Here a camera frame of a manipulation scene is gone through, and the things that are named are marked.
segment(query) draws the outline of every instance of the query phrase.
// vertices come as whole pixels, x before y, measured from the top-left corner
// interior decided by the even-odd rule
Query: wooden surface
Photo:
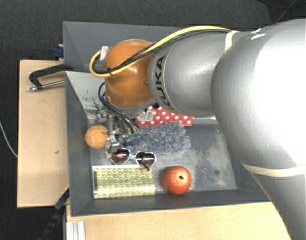
[[[69,182],[64,85],[38,92],[29,74],[59,61],[22,60],[19,77],[17,207],[53,206]],[[41,83],[63,79],[63,73]],[[71,217],[87,240],[289,240],[270,202]]]
[[[272,203],[71,217],[87,240],[290,240]]]
[[[64,84],[28,91],[29,75],[60,61],[21,60],[18,100],[17,207],[54,206],[69,184]],[[64,73],[41,77],[42,84]]]

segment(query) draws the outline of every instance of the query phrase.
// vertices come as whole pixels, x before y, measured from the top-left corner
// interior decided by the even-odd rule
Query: red polka dot object
[[[183,126],[191,126],[193,119],[193,116],[174,114],[162,107],[155,109],[152,106],[135,117],[139,126],[160,125],[166,122],[181,122]]]

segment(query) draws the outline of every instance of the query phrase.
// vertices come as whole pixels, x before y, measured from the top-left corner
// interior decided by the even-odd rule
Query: red apple
[[[165,188],[173,195],[181,195],[189,190],[192,177],[188,169],[182,166],[173,166],[167,169],[163,176]]]

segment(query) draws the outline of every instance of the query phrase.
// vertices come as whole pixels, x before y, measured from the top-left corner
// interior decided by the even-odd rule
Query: dark floor
[[[62,21],[254,30],[306,17],[306,0],[0,0],[0,119],[11,145],[18,141],[18,60],[52,60]],[[36,239],[52,208],[17,209],[17,160],[0,130],[0,240]],[[59,228],[52,239],[61,239]]]

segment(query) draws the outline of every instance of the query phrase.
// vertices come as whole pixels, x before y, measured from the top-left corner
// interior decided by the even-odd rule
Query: blue fuzzy object
[[[157,155],[170,155],[185,152],[190,148],[190,138],[186,135],[185,128],[180,122],[142,126],[138,143],[129,141],[125,139],[124,143],[132,153],[144,151]]]

